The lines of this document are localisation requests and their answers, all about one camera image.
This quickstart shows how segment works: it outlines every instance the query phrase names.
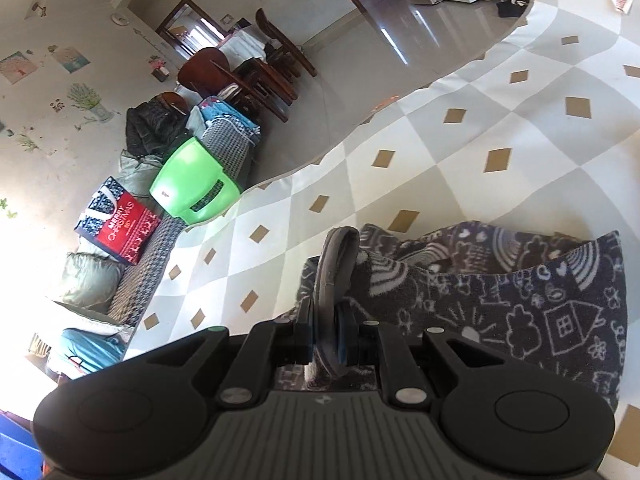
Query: dark jacket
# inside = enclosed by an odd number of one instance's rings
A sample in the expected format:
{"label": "dark jacket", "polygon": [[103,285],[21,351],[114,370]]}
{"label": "dark jacket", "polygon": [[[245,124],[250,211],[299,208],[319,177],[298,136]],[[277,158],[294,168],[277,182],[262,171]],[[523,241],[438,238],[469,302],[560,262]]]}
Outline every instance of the dark jacket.
{"label": "dark jacket", "polygon": [[127,110],[127,151],[137,157],[169,156],[187,139],[187,117],[156,96],[151,101]]}

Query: blue object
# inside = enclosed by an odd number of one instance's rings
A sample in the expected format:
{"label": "blue object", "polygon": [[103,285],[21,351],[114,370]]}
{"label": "blue object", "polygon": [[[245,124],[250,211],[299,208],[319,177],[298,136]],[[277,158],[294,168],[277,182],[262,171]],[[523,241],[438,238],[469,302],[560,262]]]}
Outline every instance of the blue object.
{"label": "blue object", "polygon": [[103,370],[121,361],[125,345],[117,336],[100,336],[75,328],[62,331],[56,351],[87,373]]}
{"label": "blue object", "polygon": [[220,116],[232,116],[238,119],[242,125],[247,128],[252,134],[260,136],[260,126],[255,124],[253,121],[247,119],[244,115],[242,115],[238,110],[229,106],[224,101],[221,101],[215,96],[207,97],[203,102],[198,106],[200,108],[200,112],[202,113],[202,118],[205,121],[212,121],[216,117]]}
{"label": "blue object", "polygon": [[42,460],[31,433],[0,414],[0,479],[38,480]]}

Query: metal bolt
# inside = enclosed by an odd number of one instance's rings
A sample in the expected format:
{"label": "metal bolt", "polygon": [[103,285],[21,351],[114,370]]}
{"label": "metal bolt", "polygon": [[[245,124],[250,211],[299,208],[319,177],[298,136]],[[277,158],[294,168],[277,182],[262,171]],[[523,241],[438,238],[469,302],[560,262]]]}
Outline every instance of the metal bolt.
{"label": "metal bolt", "polygon": [[251,392],[246,388],[227,388],[220,394],[220,399],[227,404],[244,404],[251,397]]}
{"label": "metal bolt", "polygon": [[427,393],[420,388],[402,388],[396,391],[396,399],[403,404],[420,404],[427,398]]}
{"label": "metal bolt", "polygon": [[325,406],[326,404],[329,404],[333,399],[331,397],[329,397],[328,395],[323,395],[323,396],[319,396],[316,397],[316,402],[318,404],[322,404],[323,406]]}

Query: wall picture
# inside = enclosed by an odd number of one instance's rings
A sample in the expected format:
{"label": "wall picture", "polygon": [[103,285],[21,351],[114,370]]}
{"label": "wall picture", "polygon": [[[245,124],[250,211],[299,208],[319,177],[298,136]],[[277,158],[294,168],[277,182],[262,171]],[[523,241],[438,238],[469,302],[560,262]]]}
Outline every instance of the wall picture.
{"label": "wall picture", "polygon": [[0,61],[0,73],[15,85],[20,79],[24,79],[30,73],[38,69],[37,65],[27,58],[21,52],[11,54]]}
{"label": "wall picture", "polygon": [[[113,112],[107,110],[102,105],[102,98],[98,92],[84,83],[73,83],[69,87],[69,93],[66,96],[75,103],[72,105],[74,108],[91,112],[101,123],[107,123],[113,119]],[[85,117],[85,119],[89,122],[95,121],[93,118]],[[81,129],[82,124],[80,124],[79,127],[76,126],[77,131]]]}
{"label": "wall picture", "polygon": [[80,70],[83,66],[87,66],[90,63],[87,58],[72,46],[60,48],[51,54],[51,56],[60,63],[60,65],[65,67],[66,71],[70,74]]}

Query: baseboard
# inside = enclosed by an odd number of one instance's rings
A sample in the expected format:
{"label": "baseboard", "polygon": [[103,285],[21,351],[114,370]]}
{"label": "baseboard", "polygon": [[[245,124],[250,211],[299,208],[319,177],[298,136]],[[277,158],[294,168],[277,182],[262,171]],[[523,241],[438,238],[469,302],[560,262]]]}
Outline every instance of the baseboard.
{"label": "baseboard", "polygon": [[312,52],[320,50],[321,48],[327,46],[332,41],[335,41],[341,35],[343,35],[347,30],[355,27],[360,23],[358,18],[364,19],[362,13],[358,9],[353,9],[351,12],[348,12],[339,20],[336,20],[327,28],[318,32],[314,37],[308,40],[303,46],[302,50],[305,52]]}

